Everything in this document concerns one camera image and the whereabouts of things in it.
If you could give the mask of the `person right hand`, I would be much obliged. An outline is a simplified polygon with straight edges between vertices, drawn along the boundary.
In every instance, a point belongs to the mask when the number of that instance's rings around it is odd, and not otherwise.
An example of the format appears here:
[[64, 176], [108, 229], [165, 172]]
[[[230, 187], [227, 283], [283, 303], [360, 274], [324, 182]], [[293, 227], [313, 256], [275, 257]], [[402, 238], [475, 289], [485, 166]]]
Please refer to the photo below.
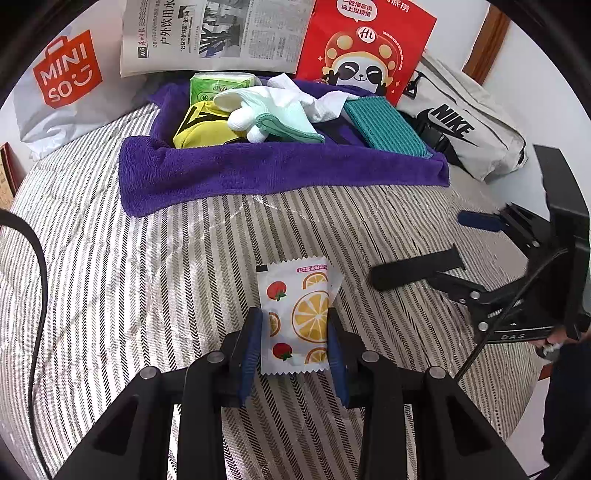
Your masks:
[[536, 354], [547, 361], [554, 361], [559, 355], [561, 347], [572, 340], [568, 337], [564, 326], [557, 326], [545, 339], [530, 341], [535, 347]]

